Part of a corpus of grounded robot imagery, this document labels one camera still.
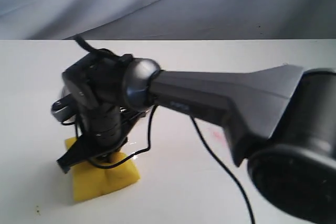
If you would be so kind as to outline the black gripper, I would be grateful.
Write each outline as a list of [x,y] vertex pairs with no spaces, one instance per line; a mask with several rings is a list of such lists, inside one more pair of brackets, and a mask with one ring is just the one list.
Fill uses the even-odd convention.
[[95,109],[78,106],[77,126],[81,136],[57,160],[64,174],[71,167],[88,161],[92,166],[112,166],[110,157],[128,141],[128,134],[146,112],[104,103]]

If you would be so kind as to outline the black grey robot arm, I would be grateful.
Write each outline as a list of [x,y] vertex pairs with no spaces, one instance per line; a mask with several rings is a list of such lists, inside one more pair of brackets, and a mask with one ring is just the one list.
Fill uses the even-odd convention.
[[151,59],[87,54],[62,74],[69,94],[52,106],[79,140],[64,173],[110,154],[149,108],[163,106],[223,128],[236,166],[283,212],[335,223],[335,72],[284,65],[250,73],[165,71]]

